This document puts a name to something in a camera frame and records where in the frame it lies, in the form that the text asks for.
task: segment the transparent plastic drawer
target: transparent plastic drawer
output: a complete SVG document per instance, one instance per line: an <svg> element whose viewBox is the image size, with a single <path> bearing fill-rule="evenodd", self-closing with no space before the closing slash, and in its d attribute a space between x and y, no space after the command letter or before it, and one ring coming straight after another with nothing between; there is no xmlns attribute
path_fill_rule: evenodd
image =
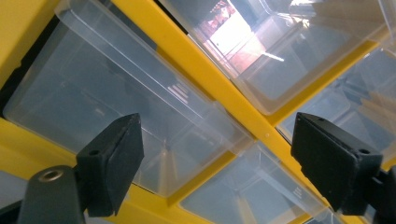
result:
<svg viewBox="0 0 396 224"><path fill-rule="evenodd" d="M376 49L297 111L323 117L381 151L396 156L396 59ZM291 140L295 113L278 129Z"/></svg>
<svg viewBox="0 0 396 224"><path fill-rule="evenodd" d="M327 208L281 168L261 143L180 204L215 223L288 223L304 213L321 221Z"/></svg>
<svg viewBox="0 0 396 224"><path fill-rule="evenodd" d="M169 196L250 135L95 1L62 1L61 20L8 103L7 119L78 152L139 113L145 159L134 182Z"/></svg>
<svg viewBox="0 0 396 224"><path fill-rule="evenodd" d="M274 114L386 27L376 1L363 1L364 7L357 2L323 1L322 14L306 9L320 5L319 1L214 0L199 6L178 0L160 2L265 115ZM335 11L341 15L333 15L333 2L342 7L345 3L348 11L340 7ZM364 14L367 20L342 16L367 8L371 9Z"/></svg>

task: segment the shelving unit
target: shelving unit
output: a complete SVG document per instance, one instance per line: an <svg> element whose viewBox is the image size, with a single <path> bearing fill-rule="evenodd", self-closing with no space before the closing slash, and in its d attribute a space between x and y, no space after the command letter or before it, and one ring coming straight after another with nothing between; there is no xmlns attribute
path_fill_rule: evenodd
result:
<svg viewBox="0 0 396 224"><path fill-rule="evenodd" d="M292 178L296 178L298 184L306 188L308 192L316 195L317 200L324 206L328 205L319 197L318 191L300 171L300 165L290 155L290 144L277 128L295 110L304 106L365 55L375 50L378 43L371 40L362 42L338 63L327 69L322 76L294 95L275 113L263 115L154 1L113 0L113 3L157 44L158 54L162 55L209 99L220 102L256 140L260 140L270 149L279 159L281 169L288 172ZM0 27L0 43L2 47L5 46L0 51L0 87L19 66L27 50L53 17L56 5L57 1L49 0L35 1L34 4L27 0L0 3L0 8L6 12L0 15L0 23L7 25ZM76 163L73 153L5 119L0 119L0 133L1 171L28 179L46 167ZM231 169L227 167L237 167L235 162L238 160L242 159L231 151L225 151L194 178L165 197L132 185L129 197L125 200L119 214L107 220L114 223L131 223L131 221L133 223L207 223L205 217L196 216L180 205L186 204L186 199L193 202L189 199L190 196L199 193L205 183L213 182L210 180L212 177L221 175L221 172L226 169ZM389 158L383 168L387 169L394 164L396 164L396 157ZM311 218L304 212L296 214L298 216L292 223L304 223ZM249 220L248 214L243 217ZM364 220L359 217L341 217L341 219L345 223L364 223Z"/></svg>

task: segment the yellow metal shelf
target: yellow metal shelf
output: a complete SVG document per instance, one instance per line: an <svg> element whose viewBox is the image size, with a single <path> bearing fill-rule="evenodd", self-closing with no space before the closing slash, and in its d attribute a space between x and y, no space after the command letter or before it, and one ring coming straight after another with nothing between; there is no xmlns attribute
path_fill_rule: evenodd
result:
<svg viewBox="0 0 396 224"><path fill-rule="evenodd" d="M292 175L319 195L302 174L299 163L290 155L290 145L277 132L275 126L366 53L376 48L376 43L363 43L327 71L324 76L295 96L289 104L283 106L273 116L265 117L179 30L153 0L113 0L113 2L156 42L159 47L158 53L211 99L219 101L237 121L280 158ZM0 14L2 24L0 26L0 43L2 44L0 88L11 72L19 66L21 58L47 25L57 3L58 1L50 0L0 2L0 8L2 8ZM0 133L0 153L2 154L0 170L28 179L46 167L58 164L73 166L76 163L74 154L4 119L0 119ZM180 208L179 203L235 158L236 156L231 152L223 154L169 198L161 198L132 185L129 199L122 205L119 215L110 217L108 220L115 223L208 223L207 220ZM392 164L396 164L396 159L385 164L384 168L389 168ZM292 223L303 223L309 218L309 215L303 215ZM358 217L342 217L342 219L346 223L362 223Z"/></svg>

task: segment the screw hole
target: screw hole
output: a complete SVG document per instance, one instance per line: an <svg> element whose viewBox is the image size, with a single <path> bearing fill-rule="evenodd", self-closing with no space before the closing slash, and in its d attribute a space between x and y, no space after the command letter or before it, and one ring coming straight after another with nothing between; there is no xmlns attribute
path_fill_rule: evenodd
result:
<svg viewBox="0 0 396 224"><path fill-rule="evenodd" d="M359 152L360 152L361 154L370 154L370 151L369 151L369 150L363 149L363 148L359 149Z"/></svg>
<svg viewBox="0 0 396 224"><path fill-rule="evenodd" d="M90 156L95 156L97 154L99 154L99 150L90 151Z"/></svg>
<svg viewBox="0 0 396 224"><path fill-rule="evenodd" d="M38 180L41 182L51 182L51 181L58 179L63 174L64 174L64 172L60 171L60 170L48 171L48 172L44 173L43 175L41 175L38 178Z"/></svg>

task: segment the black clamp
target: black clamp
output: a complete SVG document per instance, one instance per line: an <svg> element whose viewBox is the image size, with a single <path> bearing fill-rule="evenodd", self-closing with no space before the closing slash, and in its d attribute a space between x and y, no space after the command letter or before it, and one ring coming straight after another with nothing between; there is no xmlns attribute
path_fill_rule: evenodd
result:
<svg viewBox="0 0 396 224"><path fill-rule="evenodd" d="M374 223L396 223L396 166L380 169L382 155L326 119L298 113L291 155L332 209L347 216L375 210Z"/></svg>
<svg viewBox="0 0 396 224"><path fill-rule="evenodd" d="M113 121L77 154L77 166L35 174L22 202L0 210L0 223L85 223L117 214L144 157L138 114Z"/></svg>

